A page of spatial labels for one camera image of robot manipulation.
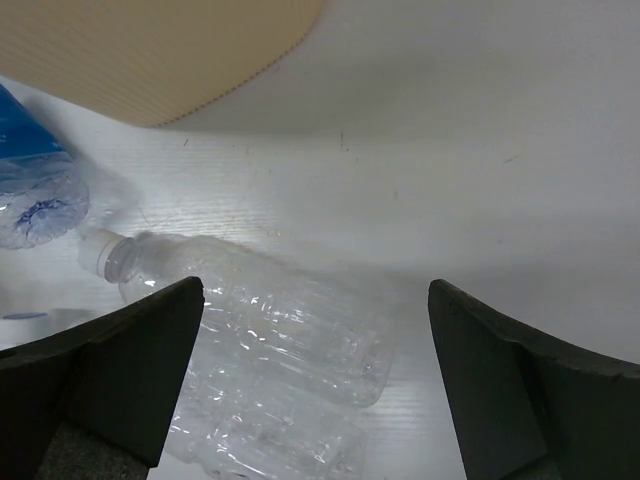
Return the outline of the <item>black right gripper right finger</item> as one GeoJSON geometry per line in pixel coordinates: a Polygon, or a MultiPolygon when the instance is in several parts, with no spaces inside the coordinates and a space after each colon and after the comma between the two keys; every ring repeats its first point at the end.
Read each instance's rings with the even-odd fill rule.
{"type": "Polygon", "coordinates": [[[444,280],[428,312],[469,479],[636,479],[639,367],[508,317],[444,280]]]}

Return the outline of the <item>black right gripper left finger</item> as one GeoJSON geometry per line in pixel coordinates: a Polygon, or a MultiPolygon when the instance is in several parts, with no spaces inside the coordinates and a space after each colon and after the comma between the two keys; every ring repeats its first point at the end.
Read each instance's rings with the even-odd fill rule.
{"type": "Polygon", "coordinates": [[[203,285],[188,277],[2,351],[2,478],[147,478],[162,455],[203,307],[203,285]]]}

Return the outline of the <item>beige ribbed plastic bin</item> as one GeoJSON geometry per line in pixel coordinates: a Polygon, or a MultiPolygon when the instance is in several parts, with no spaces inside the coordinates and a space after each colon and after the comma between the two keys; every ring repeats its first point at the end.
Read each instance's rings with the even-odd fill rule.
{"type": "Polygon", "coordinates": [[[173,122],[294,49],[321,1],[4,1],[1,74],[126,124],[173,122]]]}

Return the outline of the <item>clear crushed plastic bottle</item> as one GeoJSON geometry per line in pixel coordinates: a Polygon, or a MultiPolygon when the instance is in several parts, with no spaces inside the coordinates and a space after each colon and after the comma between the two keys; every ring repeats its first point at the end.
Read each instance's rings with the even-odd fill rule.
{"type": "Polygon", "coordinates": [[[213,479],[359,479],[366,435],[350,412],[198,344],[164,449],[213,479]]]}

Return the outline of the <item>blue label plastic bottle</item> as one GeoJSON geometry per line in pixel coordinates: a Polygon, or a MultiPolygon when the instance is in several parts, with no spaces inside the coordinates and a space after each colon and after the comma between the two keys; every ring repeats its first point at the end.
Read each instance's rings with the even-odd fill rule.
{"type": "Polygon", "coordinates": [[[90,206],[78,164],[1,89],[1,247],[33,248],[76,228],[90,206]]]}

